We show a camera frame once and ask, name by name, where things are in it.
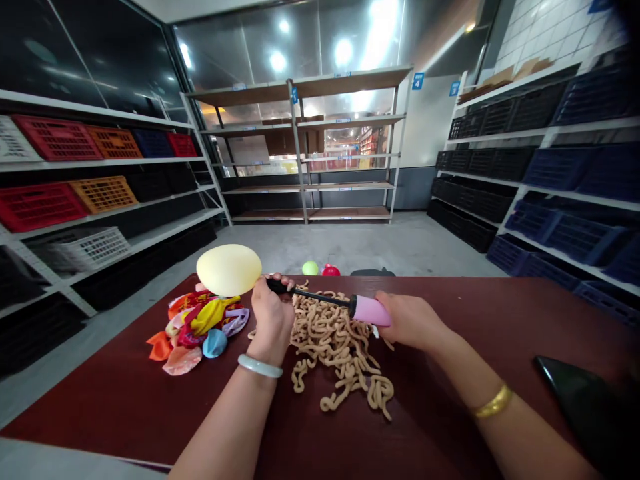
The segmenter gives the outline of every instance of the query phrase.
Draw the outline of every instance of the gold bracelet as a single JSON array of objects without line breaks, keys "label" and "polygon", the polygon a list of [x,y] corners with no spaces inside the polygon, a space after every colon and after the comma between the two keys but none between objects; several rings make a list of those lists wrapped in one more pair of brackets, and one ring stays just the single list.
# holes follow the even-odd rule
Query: gold bracelet
[{"label": "gold bracelet", "polygon": [[472,412],[476,418],[487,418],[502,412],[511,401],[513,392],[505,383],[498,394],[488,404],[480,407]]}]

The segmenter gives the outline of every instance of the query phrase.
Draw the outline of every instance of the white tiled wall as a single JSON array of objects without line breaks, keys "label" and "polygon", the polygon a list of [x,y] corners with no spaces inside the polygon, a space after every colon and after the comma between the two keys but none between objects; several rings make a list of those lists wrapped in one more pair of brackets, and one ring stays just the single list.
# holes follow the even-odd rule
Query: white tiled wall
[{"label": "white tiled wall", "polygon": [[593,0],[516,0],[495,72],[534,57],[568,60],[592,46],[612,14],[588,14]]}]

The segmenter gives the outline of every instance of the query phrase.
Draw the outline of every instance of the hand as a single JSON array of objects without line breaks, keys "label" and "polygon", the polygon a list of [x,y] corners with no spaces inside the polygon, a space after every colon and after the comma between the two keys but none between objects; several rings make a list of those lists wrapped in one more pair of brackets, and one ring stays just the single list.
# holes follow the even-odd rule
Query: hand
[{"label": "hand", "polygon": [[422,298],[378,291],[375,299],[391,314],[391,326],[378,327],[380,336],[390,342],[434,353],[453,334]]},{"label": "hand", "polygon": [[[266,278],[271,277],[272,275],[265,275],[258,278],[253,287],[251,306],[256,328],[255,338],[247,354],[256,360],[280,366],[289,346],[295,312],[290,294],[278,296],[267,286]],[[273,278],[286,285],[287,292],[295,286],[293,280],[280,273],[274,273]]]}]

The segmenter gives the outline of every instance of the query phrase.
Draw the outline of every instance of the table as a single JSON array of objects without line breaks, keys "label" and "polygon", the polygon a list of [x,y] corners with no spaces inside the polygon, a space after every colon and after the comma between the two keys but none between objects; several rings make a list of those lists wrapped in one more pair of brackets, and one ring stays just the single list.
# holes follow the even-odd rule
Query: table
[{"label": "table", "polygon": [[[297,281],[304,277],[293,277]],[[167,303],[191,291],[182,282],[94,356],[10,423],[0,435],[90,451],[146,465],[174,464],[224,388],[248,344],[255,319],[218,359],[182,377],[148,359],[145,340],[164,329]],[[378,289],[424,297],[512,388],[562,436],[575,439],[534,368],[535,355],[588,369],[608,381],[625,376],[633,336],[624,325],[544,279],[438,277],[310,277],[310,290],[373,296]],[[250,294],[241,302],[251,304]],[[500,477],[473,421],[444,375],[408,347],[373,341],[372,355],[395,387],[393,417],[370,410],[361,391],[334,413],[320,398],[334,390],[332,369],[318,364],[293,392],[285,358],[262,440],[256,478]]]}]

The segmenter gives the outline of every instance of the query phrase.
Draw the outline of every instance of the white shelving unit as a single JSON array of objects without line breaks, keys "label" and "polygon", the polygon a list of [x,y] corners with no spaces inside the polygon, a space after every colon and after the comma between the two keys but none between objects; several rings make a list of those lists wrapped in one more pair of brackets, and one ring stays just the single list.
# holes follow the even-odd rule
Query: white shelving unit
[{"label": "white shelving unit", "polygon": [[[264,135],[274,131],[292,131],[295,140],[296,162],[298,165],[299,184],[296,185],[263,185],[251,187],[239,187],[226,191],[224,195],[245,195],[245,194],[266,194],[266,193],[299,193],[301,196],[302,209],[278,209],[247,211],[232,218],[233,221],[300,221],[308,223],[312,221],[328,220],[389,220],[393,217],[395,205],[396,184],[399,174],[399,164],[401,158],[402,142],[405,131],[403,122],[400,134],[399,152],[392,153],[392,142],[394,128],[400,120],[406,119],[407,107],[409,104],[409,93],[411,92],[411,82],[407,82],[407,96],[404,113],[397,113],[398,88],[402,81],[413,71],[413,66],[390,67],[370,71],[344,72],[332,75],[322,75],[319,77],[308,77],[298,80],[288,80],[286,82],[263,83],[259,85],[236,85],[232,88],[215,89],[202,92],[188,93],[186,97],[190,100],[198,100],[213,106],[216,110],[220,126],[215,129],[203,130],[200,132],[201,139],[209,140],[210,136],[223,138],[227,142],[227,150],[231,153],[228,139],[233,137],[249,137]],[[292,96],[293,88],[297,89],[297,96],[300,104],[300,116],[305,118],[304,99],[310,97],[322,97],[327,95],[339,95],[344,93],[354,93],[362,90],[394,89],[393,104],[388,115],[378,115],[372,117],[350,118],[347,115],[334,120],[301,121],[297,122],[294,100]],[[291,109],[291,123],[278,125],[243,124],[224,125],[220,116],[221,107],[231,107],[236,105],[248,105],[252,103],[263,103],[271,101],[288,101]],[[185,106],[190,109],[190,115],[195,115],[196,104],[188,101]],[[389,126],[389,136],[387,140],[387,152],[375,153],[372,155],[347,155],[336,157],[318,157],[309,154],[307,143],[303,142],[302,152],[299,134],[310,131],[323,135],[325,130],[350,129],[362,126],[384,127]],[[391,158],[397,157],[395,166],[395,180],[390,182]],[[307,181],[303,175],[303,165],[315,161],[330,160],[352,160],[352,159],[386,159],[385,180],[370,182],[352,183],[320,183],[311,184],[311,171],[307,170]],[[239,164],[231,159],[231,164]],[[249,165],[262,165],[264,162],[250,163]],[[383,192],[382,206],[380,207],[345,207],[345,208],[315,208],[313,196],[311,206],[307,206],[306,192],[326,192],[326,191],[360,191],[360,190],[381,190]],[[391,191],[391,205],[387,210],[387,194]]]},{"label": "white shelving unit", "polygon": [[[181,129],[191,129],[198,130],[196,123],[191,116],[191,112],[187,111],[189,114],[189,123],[172,121],[168,117],[165,118],[154,118],[148,117],[145,115],[137,115],[134,113],[122,112],[118,110],[110,110],[106,108],[93,107],[90,105],[82,105],[80,103],[72,103],[67,101],[60,101],[45,97],[37,97],[35,95],[27,95],[24,93],[0,90],[0,104],[2,104],[4,110],[12,111],[13,106],[15,108],[19,108],[20,104],[28,104],[28,105],[36,105],[38,109],[42,109],[42,116],[47,117],[52,114],[51,112],[56,112],[60,114],[60,112],[74,112],[80,114],[83,118],[89,118],[91,120],[100,121],[100,122],[113,122],[113,123],[124,123],[124,124],[132,124],[136,126],[146,126],[147,128],[154,128],[162,126],[164,128],[181,128]],[[38,161],[38,162],[19,162],[19,163],[0,163],[0,173],[8,173],[8,172],[19,172],[19,171],[42,171],[42,170],[56,170],[56,169],[71,169],[71,168],[86,168],[86,167],[113,167],[118,165],[149,165],[152,163],[184,163],[184,162],[194,162],[194,161],[203,161],[207,165],[207,170],[211,176],[212,184],[210,185],[200,185],[194,191],[180,193],[176,195],[172,195],[170,197],[138,203],[136,205],[132,205],[130,207],[124,207],[121,209],[111,210],[108,212],[100,213],[97,215],[88,215],[84,218],[78,220],[72,220],[64,223],[59,223],[56,225],[50,225],[48,227],[44,227],[41,229],[36,229],[23,233],[12,233],[4,226],[0,225],[0,245],[5,248],[10,249],[16,256],[18,256],[22,261],[24,261],[30,268],[32,268],[38,275],[40,275],[46,282],[49,283],[48,286],[44,287],[44,293],[40,295],[38,298],[32,299],[30,301],[11,305],[0,310],[0,318],[10,315],[14,312],[19,311],[20,309],[32,305],[43,298],[46,298],[53,293],[60,292],[62,293],[70,302],[76,305],[82,312],[84,312],[87,316],[92,317],[97,312],[88,304],[78,293],[73,290],[73,284],[83,280],[85,278],[90,277],[92,274],[110,266],[118,261],[122,260],[123,257],[120,257],[113,262],[102,266],[102,268],[94,271],[88,272],[80,272],[76,273],[70,277],[64,277],[54,272],[45,262],[43,262],[38,256],[24,244],[23,240],[28,239],[30,237],[36,237],[39,235],[44,235],[50,232],[54,232],[61,229],[66,229],[69,227],[75,227],[78,225],[84,225],[88,222],[92,222],[94,220],[111,217],[114,215],[118,215],[120,213],[148,207],[150,205],[155,205],[157,203],[166,202],[169,200],[177,199],[180,197],[184,197],[186,195],[198,194],[200,196],[204,209],[188,215],[178,221],[174,221],[168,223],[166,225],[162,225],[159,228],[156,228],[150,232],[142,234],[138,237],[134,237],[129,239],[129,243],[131,245],[131,254],[138,253],[146,248],[149,248],[152,245],[155,245],[162,240],[165,240],[176,233],[184,231],[206,219],[210,219],[216,215],[220,215],[222,213],[226,214],[227,220],[231,222],[231,218],[229,216],[229,212],[227,210],[226,204],[224,202],[224,198],[221,194],[217,178],[211,168],[211,160],[207,153],[207,150],[204,148],[204,145],[200,144],[201,151],[203,152],[202,157],[176,157],[176,158],[144,158],[144,159],[108,159],[108,160],[92,160],[92,161],[68,161],[68,162],[47,162],[47,161]],[[218,203],[212,196],[210,196],[209,192],[211,190],[216,190],[218,192],[218,198],[220,198],[220,203]],[[204,198],[206,195],[215,205],[216,208],[209,208],[208,203]]]},{"label": "white shelving unit", "polygon": [[[532,89],[541,88],[544,85],[557,81],[558,78],[568,79],[575,75],[582,74],[595,64],[594,58],[596,58],[596,56],[600,56],[603,53],[606,53],[606,51],[607,51],[606,49],[602,49],[600,47],[594,47],[589,54],[583,55],[579,59],[573,59],[572,61],[569,61],[566,63],[560,63],[558,65],[554,65],[548,69],[545,69],[536,74],[530,75],[517,82],[511,83],[500,89],[496,89],[494,91],[481,95],[475,99],[472,99],[460,105],[457,105],[453,110],[453,115],[451,120],[461,116],[461,114],[466,113],[467,108],[472,105],[478,105],[480,103],[487,103],[487,104],[495,103],[497,101],[501,101],[503,99],[510,98],[515,95],[520,95]],[[464,72],[461,80],[460,92],[462,92],[465,89],[466,79],[467,79],[467,72]],[[510,140],[510,139],[526,138],[526,137],[536,137],[537,139],[535,140],[535,144],[537,144],[540,148],[549,148],[554,144],[558,135],[563,135],[567,133],[590,132],[590,131],[610,131],[610,130],[618,130],[618,129],[626,129],[626,128],[634,128],[634,127],[640,127],[640,117],[611,119],[611,120],[596,121],[596,122],[590,122],[590,123],[578,123],[574,125],[552,126],[552,127],[546,127],[546,128],[534,129],[534,130],[514,131],[514,132],[508,132],[508,133],[498,133],[495,135],[482,135],[478,137],[446,140],[445,150],[452,150],[459,143],[470,143],[472,144],[470,148],[473,148],[473,144],[477,142]],[[464,211],[467,214],[482,220],[484,223],[487,223],[489,225],[492,225],[498,228],[498,232],[497,232],[498,235],[502,233],[509,233],[514,237],[519,238],[522,241],[525,241],[531,245],[534,245],[536,248],[540,249],[541,251],[549,253],[555,256],[556,258],[559,258],[573,265],[574,267],[577,267],[579,269],[582,269],[590,273],[596,278],[602,279],[612,285],[615,285],[620,289],[626,290],[630,293],[633,293],[634,295],[640,296],[640,287],[636,285],[632,285],[630,283],[624,283],[616,279],[613,279],[610,276],[604,274],[603,270],[600,268],[593,267],[590,265],[584,265],[580,262],[577,262],[576,260],[573,260],[568,255],[564,254],[563,252],[560,252],[557,249],[552,249],[552,248],[548,248],[543,245],[540,245],[538,242],[535,242],[527,238],[521,233],[509,230],[505,227],[505,224],[510,216],[510,212],[512,212],[515,208],[515,204],[518,201],[522,200],[528,192],[538,192],[538,193],[546,194],[548,196],[575,199],[575,200],[580,200],[588,203],[605,205],[608,207],[615,207],[615,208],[625,209],[630,211],[640,211],[640,203],[608,199],[604,197],[596,197],[593,195],[585,195],[585,194],[574,192],[574,191],[558,191],[558,190],[546,189],[542,187],[526,185],[522,182],[504,181],[499,179],[482,177],[478,175],[471,175],[468,173],[458,173],[454,171],[438,171],[437,176],[440,177],[442,175],[454,175],[456,177],[470,178],[474,180],[484,181],[488,183],[495,183],[498,185],[506,185],[508,187],[516,188],[517,192],[513,198],[513,202],[511,203],[511,206],[507,211],[507,214],[504,220],[502,220],[502,222],[500,223],[489,221],[483,217],[480,217],[479,215],[476,215],[470,211],[467,211],[463,208],[453,205],[447,201],[438,199],[437,196],[432,195],[432,198],[443,201],[460,211]]]}]

